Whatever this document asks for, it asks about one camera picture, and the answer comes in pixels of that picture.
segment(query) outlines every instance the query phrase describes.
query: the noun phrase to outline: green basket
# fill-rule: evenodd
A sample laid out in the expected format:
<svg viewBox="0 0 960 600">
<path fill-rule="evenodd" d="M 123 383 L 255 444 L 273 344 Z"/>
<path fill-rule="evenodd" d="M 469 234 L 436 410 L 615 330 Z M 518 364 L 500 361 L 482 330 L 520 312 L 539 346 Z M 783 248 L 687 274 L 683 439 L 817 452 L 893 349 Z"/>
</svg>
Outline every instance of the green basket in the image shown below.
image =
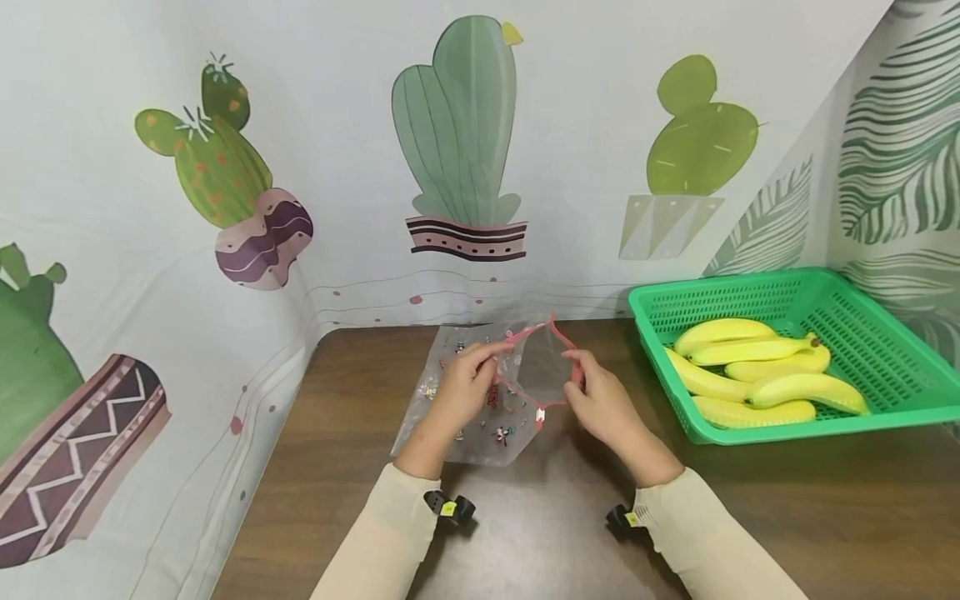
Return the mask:
<svg viewBox="0 0 960 600">
<path fill-rule="evenodd" d="M 643 348 L 695 444 L 756 444 L 960 420 L 960 374 L 871 298 L 829 269 L 809 268 L 645 285 L 630 292 Z M 723 317 L 763 321 L 781 335 L 816 333 L 827 372 L 855 386 L 871 414 L 817 406 L 812 422 L 724 429 L 697 411 L 664 346 L 688 327 Z"/>
</svg>

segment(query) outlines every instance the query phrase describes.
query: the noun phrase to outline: clear plastic bag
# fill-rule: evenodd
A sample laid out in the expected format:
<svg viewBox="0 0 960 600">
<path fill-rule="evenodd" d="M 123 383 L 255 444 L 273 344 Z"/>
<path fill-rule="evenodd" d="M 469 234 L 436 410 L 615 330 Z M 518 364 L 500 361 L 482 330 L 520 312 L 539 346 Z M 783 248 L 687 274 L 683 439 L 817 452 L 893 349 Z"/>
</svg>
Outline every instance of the clear plastic bag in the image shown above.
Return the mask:
<svg viewBox="0 0 960 600">
<path fill-rule="evenodd" d="M 561 356 L 574 346 L 557 329 L 553 315 L 541 322 L 440 327 L 396 435 L 392 456 L 396 456 L 426 415 L 445 364 L 474 342 L 500 341 L 513 342 L 514 349 L 497 355 L 497 374 L 487 401 L 457 435 L 446 460 L 492 467 L 504 467 L 514 461 L 540 431 L 546 407 L 566 403 L 565 382 L 573 380 L 579 384 L 583 378 L 579 365 Z"/>
</svg>

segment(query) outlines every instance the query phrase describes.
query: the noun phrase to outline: leaf pattern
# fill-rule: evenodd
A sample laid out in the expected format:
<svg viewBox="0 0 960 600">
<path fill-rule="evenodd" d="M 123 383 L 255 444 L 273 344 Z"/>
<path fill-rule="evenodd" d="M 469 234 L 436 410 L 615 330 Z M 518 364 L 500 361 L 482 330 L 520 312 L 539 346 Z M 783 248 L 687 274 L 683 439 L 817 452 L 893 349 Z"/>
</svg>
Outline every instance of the leaf pattern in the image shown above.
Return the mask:
<svg viewBox="0 0 960 600">
<path fill-rule="evenodd" d="M 896 0 L 890 6 L 890 10 L 887 11 L 884 18 L 888 21 L 898 18 L 915 19 L 926 14 L 926 11 L 929 10 L 927 6 L 941 2 L 944 2 L 944 0 Z"/>
<path fill-rule="evenodd" d="M 842 273 L 960 369 L 960 254 L 917 250 L 853 260 Z"/>
<path fill-rule="evenodd" d="M 806 243 L 813 156 L 788 177 L 768 183 L 754 198 L 704 276 L 756 273 L 791 267 Z"/>
<path fill-rule="evenodd" d="M 960 4 L 854 96 L 840 157 L 844 234 L 879 244 L 960 226 Z"/>
</svg>

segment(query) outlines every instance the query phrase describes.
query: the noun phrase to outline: yellow banana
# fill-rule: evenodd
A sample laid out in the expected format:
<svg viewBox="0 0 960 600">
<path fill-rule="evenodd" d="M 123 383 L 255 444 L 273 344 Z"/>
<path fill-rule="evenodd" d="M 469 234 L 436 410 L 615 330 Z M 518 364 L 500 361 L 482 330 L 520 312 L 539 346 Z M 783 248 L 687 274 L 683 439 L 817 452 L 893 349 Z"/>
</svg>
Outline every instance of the yellow banana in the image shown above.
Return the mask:
<svg viewBox="0 0 960 600">
<path fill-rule="evenodd" d="M 670 357 L 673 368 L 677 370 L 680 380 L 691 393 L 698 396 L 707 396 L 726 400 L 727 402 L 742 402 L 747 395 L 748 385 L 742 381 L 733 381 L 722 375 L 717 375 L 683 358 L 670 348 L 664 348 Z"/>
<path fill-rule="evenodd" d="M 808 333 L 806 339 L 813 340 L 815 333 Z M 800 350 L 793 356 L 779 360 L 757 360 L 730 363 L 725 371 L 727 377 L 737 381 L 753 383 L 774 373 L 787 372 L 824 372 L 830 366 L 830 350 L 820 344 Z"/>
<path fill-rule="evenodd" d="M 870 409 L 854 386 L 821 372 L 772 374 L 751 384 L 747 404 L 766 408 L 794 398 L 806 398 L 855 415 L 867 415 Z"/>
<path fill-rule="evenodd" d="M 793 356 L 800 350 L 812 348 L 814 345 L 819 346 L 820 340 L 767 337 L 717 342 L 694 348 L 690 352 L 690 362 L 699 367 L 712 367 L 742 361 L 778 360 Z"/>
<path fill-rule="evenodd" d="M 693 403 L 707 422 L 728 429 L 791 425 L 817 418 L 817 409 L 806 400 L 790 400 L 779 406 L 763 409 L 705 396 L 694 396 Z"/>
<path fill-rule="evenodd" d="M 705 344 L 745 340 L 749 338 L 777 335 L 773 329 L 760 321 L 750 319 L 714 319 L 692 326 L 673 344 L 673 349 L 681 356 Z"/>
</svg>

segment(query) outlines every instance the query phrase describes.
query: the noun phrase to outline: brown table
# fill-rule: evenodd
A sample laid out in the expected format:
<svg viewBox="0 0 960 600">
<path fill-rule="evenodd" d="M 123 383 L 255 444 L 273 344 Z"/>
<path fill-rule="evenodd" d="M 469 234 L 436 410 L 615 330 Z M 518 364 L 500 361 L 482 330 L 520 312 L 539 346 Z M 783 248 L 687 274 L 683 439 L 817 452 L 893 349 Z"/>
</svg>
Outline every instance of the brown table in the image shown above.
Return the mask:
<svg viewBox="0 0 960 600">
<path fill-rule="evenodd" d="M 632 322 L 560 327 L 620 377 L 650 427 L 811 598 L 960 597 L 960 444 L 946 428 L 696 446 Z M 309 597 L 389 460 L 435 333 L 323 339 L 214 598 Z M 449 465 L 444 489 L 470 498 L 478 523 L 470 537 L 438 529 L 411 598 L 685 597 L 645 534 L 616 540 L 605 528 L 632 484 L 566 407 L 548 411 L 513 465 Z"/>
</svg>

